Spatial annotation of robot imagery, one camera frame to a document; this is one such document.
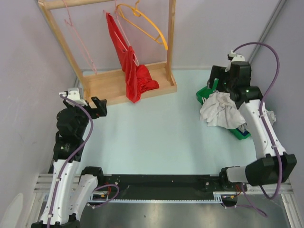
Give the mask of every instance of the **green container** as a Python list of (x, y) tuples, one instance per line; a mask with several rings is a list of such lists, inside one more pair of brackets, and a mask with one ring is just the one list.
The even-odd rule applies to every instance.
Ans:
[[(202, 88), (201, 90), (199, 90), (197, 93), (196, 93), (196, 97), (198, 98), (198, 101), (203, 104), (203, 97), (204, 98), (209, 98), (209, 96), (214, 92), (214, 90), (217, 88), (218, 86), (218, 82), (219, 80), (216, 79), (214, 80), (214, 83), (213, 83), (213, 87), (212, 89), (208, 89), (208, 87), (204, 87)], [(231, 133), (233, 133), (239, 140), (242, 140), (242, 139), (246, 139), (250, 136), (250, 133), (249, 132), (244, 132), (242, 133), (239, 129), (229, 129), (229, 131)]]

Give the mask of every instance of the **crumpled towel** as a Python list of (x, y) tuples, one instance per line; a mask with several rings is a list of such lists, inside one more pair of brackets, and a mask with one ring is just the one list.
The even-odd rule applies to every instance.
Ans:
[(208, 127), (221, 126), (227, 129), (236, 129), (246, 122), (230, 99), (230, 94), (222, 92), (214, 92), (204, 101), (200, 120), (207, 121)]

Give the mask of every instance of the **wooden frame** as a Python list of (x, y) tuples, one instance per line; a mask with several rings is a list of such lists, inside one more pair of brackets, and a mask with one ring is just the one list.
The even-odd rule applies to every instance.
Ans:
[[(113, 0), (66, 0), (67, 6), (82, 6), (93, 3), (100, 3)], [(175, 2), (176, 0), (169, 0), (169, 20), (168, 20), (168, 51), (167, 61), (147, 64), (151, 77), (156, 80), (160, 88), (150, 90), (142, 94), (142, 98), (158, 96), (177, 91), (176, 82), (171, 71), (172, 64), (172, 48), (173, 48), (173, 33), (175, 21)], [(62, 0), (45, 1), (38, 0), (39, 7), (48, 21), (51, 29), (53, 30), (56, 38), (58, 39), (68, 61), (70, 62), (75, 74), (83, 85), (85, 92), (85, 99), (91, 102), (92, 96), (97, 96), (99, 99), (107, 99), (108, 105), (127, 102), (129, 99), (126, 97), (125, 74), (122, 70), (113, 70), (97, 75), (84, 76), (79, 68), (75, 58), (58, 26), (51, 10), (64, 8), (65, 5)]]

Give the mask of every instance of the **red cloth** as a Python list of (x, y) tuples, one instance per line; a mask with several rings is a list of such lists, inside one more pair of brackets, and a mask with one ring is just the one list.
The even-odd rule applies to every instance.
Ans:
[(157, 81), (151, 78), (149, 70), (145, 65), (137, 66), (134, 63), (134, 50), (132, 46), (128, 47), (110, 13), (106, 13), (106, 19), (110, 37), (115, 46), (119, 62), (122, 65), (122, 70), (125, 72), (126, 95), (135, 103), (141, 98), (142, 93), (148, 90), (158, 89), (160, 86)]

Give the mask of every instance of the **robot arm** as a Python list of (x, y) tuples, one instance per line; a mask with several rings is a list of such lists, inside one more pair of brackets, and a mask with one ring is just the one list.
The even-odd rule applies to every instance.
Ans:
[[(82, 106), (92, 119), (107, 115), (106, 100), (100, 101), (97, 97), (92, 97), (97, 108), (91, 108), (83, 99), (81, 88), (71, 88), (59, 94)], [(82, 171), (79, 184), (71, 197), (72, 183), (81, 161), (83, 148), (69, 161), (67, 159), (84, 142), (82, 138), (89, 119), (79, 107), (74, 106), (74, 103), (66, 100), (63, 103), (66, 105), (66, 109), (57, 115), (58, 132), (54, 146), (53, 180), (50, 194), (40, 222), (32, 224), (32, 228), (46, 228), (48, 223), (50, 227), (56, 228), (80, 227), (80, 217), (89, 196), (97, 186), (104, 184), (101, 168), (86, 167)]]
[(252, 186), (277, 183), (279, 161), (274, 149), (276, 147), (283, 167), (281, 181), (285, 182), (296, 165), (296, 158), (293, 154), (287, 154), (279, 142), (266, 115), (265, 104), (263, 104), (262, 116), (265, 117), (266, 125), (276, 143), (275, 146), (272, 146), (259, 110), (263, 98), (262, 93), (257, 86), (250, 86), (250, 64), (245, 61), (243, 56), (233, 52), (228, 54), (228, 59), (231, 61), (228, 67), (212, 67), (209, 87), (213, 86), (214, 80), (217, 78), (219, 79), (217, 90), (230, 93), (230, 98), (246, 120), (257, 156), (253, 163), (243, 167), (223, 168), (221, 174), (224, 174), (230, 183), (243, 182)]

